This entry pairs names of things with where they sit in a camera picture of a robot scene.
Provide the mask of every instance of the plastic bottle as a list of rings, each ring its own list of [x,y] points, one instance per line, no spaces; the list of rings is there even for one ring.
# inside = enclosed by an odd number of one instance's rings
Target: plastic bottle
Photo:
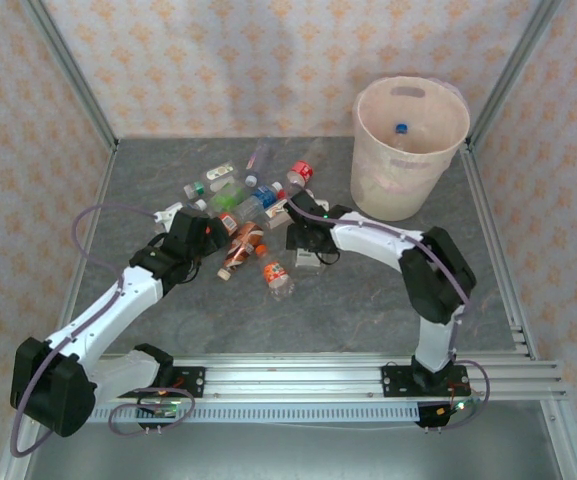
[[[204,185],[208,185],[208,190],[217,193],[226,184],[232,182],[237,175],[237,167],[232,162],[222,163],[218,167],[211,168],[201,176]]]
[[[263,140],[257,142],[257,147],[253,152],[248,165],[246,165],[246,185],[254,187],[259,181],[260,172],[266,167],[273,154],[272,147]]]
[[[188,208],[194,208],[195,210],[200,210],[202,212],[205,212],[208,208],[208,204],[201,198],[194,203],[188,202],[185,204],[185,206]]]
[[[326,156],[326,146],[322,138],[314,140],[308,147],[303,158],[297,161],[286,174],[289,185],[306,186],[310,177],[315,173],[315,168]]]
[[[211,168],[201,175],[201,180],[184,186],[188,200],[197,198],[206,192],[217,193],[227,184],[232,183],[237,175],[237,168],[232,162],[226,162]]]
[[[272,298],[275,300],[283,300],[291,296],[295,291],[295,283],[284,268],[279,265],[279,262],[268,254],[266,246],[259,245],[255,249],[255,253],[261,261],[261,271],[270,288]]]
[[[220,213],[232,211],[248,196],[248,188],[238,180],[232,180],[208,201],[206,211],[216,216]]]
[[[395,134],[390,141],[390,146],[402,152],[407,152],[408,150],[408,125],[405,123],[398,123],[395,125]]]
[[[282,192],[283,187],[279,182],[273,183],[270,187],[261,186],[232,211],[219,215],[219,218],[228,229],[228,233],[232,235],[239,226],[262,215],[267,207],[274,204],[277,198],[282,196]]]
[[[204,184],[201,182],[192,182],[184,186],[184,192],[186,193],[188,200],[193,200],[199,195],[203,195],[205,191],[206,189]]]
[[[217,272],[222,280],[230,280],[232,272],[250,256],[255,247],[261,243],[264,231],[254,222],[246,222],[232,241],[224,265]]]

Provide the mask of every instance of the red label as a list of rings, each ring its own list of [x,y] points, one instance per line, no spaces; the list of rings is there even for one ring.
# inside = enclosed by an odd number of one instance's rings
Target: red label
[[[295,163],[291,170],[301,175],[305,182],[310,180],[310,177],[312,177],[312,174],[314,173],[312,167],[302,160]]]
[[[286,271],[281,265],[279,265],[278,262],[273,262],[264,267],[264,278],[266,279],[266,283],[269,285],[273,280],[284,277],[286,275]]]
[[[224,227],[226,227],[226,230],[228,230],[228,235],[232,237],[232,235],[237,231],[237,222],[235,219],[228,213],[222,213],[219,215],[219,218],[221,219],[221,223],[224,224]]]

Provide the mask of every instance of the blue label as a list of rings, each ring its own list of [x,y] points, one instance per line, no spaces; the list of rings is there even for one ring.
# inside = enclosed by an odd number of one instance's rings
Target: blue label
[[[261,200],[264,208],[268,208],[270,205],[277,201],[277,195],[270,188],[262,186],[253,192],[253,195]]]

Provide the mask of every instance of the gray surface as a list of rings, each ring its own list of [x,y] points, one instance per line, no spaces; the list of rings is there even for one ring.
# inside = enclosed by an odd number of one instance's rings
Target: gray surface
[[[265,172],[268,182],[282,181],[310,139],[276,139],[277,155]],[[331,205],[355,207],[350,196],[352,138],[326,140],[330,161],[309,183],[318,198]],[[120,143],[106,202],[162,210],[183,200],[182,187],[201,172],[226,160],[242,168],[255,139],[124,140]],[[395,225],[427,230],[433,225],[452,235],[478,279],[474,308],[464,319],[458,347],[462,350],[509,350],[514,344],[468,181],[459,158],[414,217]],[[153,236],[145,217],[103,212],[92,253],[126,265],[132,253]],[[280,254],[285,229],[267,234],[269,248]],[[296,277],[292,298],[270,298],[258,266],[249,261],[225,283],[216,277],[225,254],[204,261],[197,279],[176,287],[144,312],[110,347],[125,353],[148,342],[170,354],[390,352],[410,354],[418,341],[418,316],[410,306],[401,276],[389,267],[354,253],[321,277]],[[81,313],[113,281],[110,274],[88,266],[75,306]]]
[[[416,426],[362,432],[350,425],[186,424],[134,439],[116,437],[103,424],[86,425],[67,439],[53,435],[33,455],[27,478],[561,478],[538,402],[493,402],[468,427],[441,435]]]

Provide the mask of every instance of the white plastic bin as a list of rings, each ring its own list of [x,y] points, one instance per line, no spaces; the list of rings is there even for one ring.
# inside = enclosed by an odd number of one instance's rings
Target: white plastic bin
[[[361,210],[380,220],[417,213],[470,129],[459,92],[418,77],[373,82],[357,96],[353,117],[350,191]],[[392,146],[398,124],[408,129],[406,151]]]

